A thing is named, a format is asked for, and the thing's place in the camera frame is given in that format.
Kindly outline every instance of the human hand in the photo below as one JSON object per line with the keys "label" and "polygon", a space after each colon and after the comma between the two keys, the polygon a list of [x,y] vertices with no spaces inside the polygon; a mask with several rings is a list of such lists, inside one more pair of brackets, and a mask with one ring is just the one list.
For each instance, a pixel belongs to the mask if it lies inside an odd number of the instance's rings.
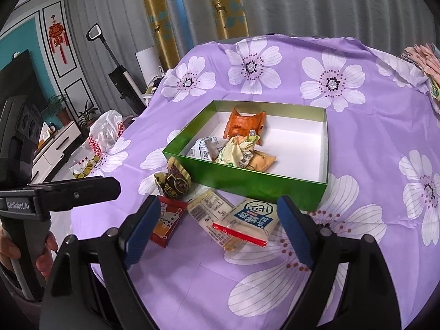
{"label": "human hand", "polygon": [[[37,269],[46,279],[49,278],[53,265],[51,250],[57,251],[58,244],[53,233],[49,232],[43,254],[39,256],[35,262]],[[5,268],[13,272],[14,268],[12,267],[10,260],[18,260],[20,257],[20,249],[18,249],[18,247],[4,235],[3,228],[0,226],[0,262],[3,264],[3,266],[5,266]]]}

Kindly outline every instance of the gray curtain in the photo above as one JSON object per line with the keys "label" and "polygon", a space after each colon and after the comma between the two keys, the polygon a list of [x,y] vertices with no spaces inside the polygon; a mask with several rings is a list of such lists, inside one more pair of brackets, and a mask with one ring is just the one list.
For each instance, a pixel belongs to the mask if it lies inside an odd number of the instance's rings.
{"label": "gray curtain", "polygon": [[[180,28],[167,0],[175,35]],[[423,0],[243,0],[250,35],[351,36],[394,55],[415,43],[437,42]],[[194,44],[216,40],[210,0],[183,0]],[[180,50],[187,52],[185,46]]]}
{"label": "gray curtain", "polygon": [[131,74],[141,91],[146,84],[136,52],[154,45],[142,0],[64,0],[72,42],[102,112],[110,109],[126,116],[132,114],[128,104],[111,82],[108,73],[116,66],[100,41],[89,42],[86,32],[99,23],[113,53]]}

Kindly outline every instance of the green box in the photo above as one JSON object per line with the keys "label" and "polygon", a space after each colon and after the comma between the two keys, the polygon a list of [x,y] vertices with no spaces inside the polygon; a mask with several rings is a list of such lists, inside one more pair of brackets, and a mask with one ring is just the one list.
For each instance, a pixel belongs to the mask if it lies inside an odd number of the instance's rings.
{"label": "green box", "polygon": [[[195,141],[223,137],[233,108],[242,115],[267,113],[255,149],[277,157],[267,172],[216,164],[186,156]],[[259,101],[212,101],[163,151],[174,156],[195,183],[276,203],[289,195],[304,211],[315,211],[328,180],[327,116],[324,108]]]}

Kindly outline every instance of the drawer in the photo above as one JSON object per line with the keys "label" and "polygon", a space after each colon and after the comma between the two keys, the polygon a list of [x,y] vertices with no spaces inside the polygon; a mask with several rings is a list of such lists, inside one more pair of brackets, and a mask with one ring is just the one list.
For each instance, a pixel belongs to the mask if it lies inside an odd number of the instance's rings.
{"label": "drawer", "polygon": [[63,151],[80,135],[80,130],[73,123],[60,135],[57,135],[55,141],[45,151],[45,158],[49,164],[57,164],[64,156]]}
{"label": "drawer", "polygon": [[52,166],[49,162],[42,156],[38,161],[32,166],[32,179],[30,183],[41,183],[45,180],[46,176],[49,174]]}

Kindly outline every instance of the teal wall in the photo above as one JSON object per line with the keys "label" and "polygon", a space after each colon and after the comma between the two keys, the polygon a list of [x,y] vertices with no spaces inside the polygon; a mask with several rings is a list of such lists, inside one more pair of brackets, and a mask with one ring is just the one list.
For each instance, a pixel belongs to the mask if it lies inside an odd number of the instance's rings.
{"label": "teal wall", "polygon": [[[21,53],[25,50],[29,50],[38,83],[40,84],[43,95],[47,100],[49,97],[55,94],[55,91],[49,79],[49,74],[46,70],[46,65],[41,55],[34,18],[25,22],[8,35],[0,39],[0,70],[2,70],[12,60],[12,55],[15,52]],[[61,123],[56,117],[46,120],[46,122],[50,121],[53,121],[59,127],[61,126]]]}

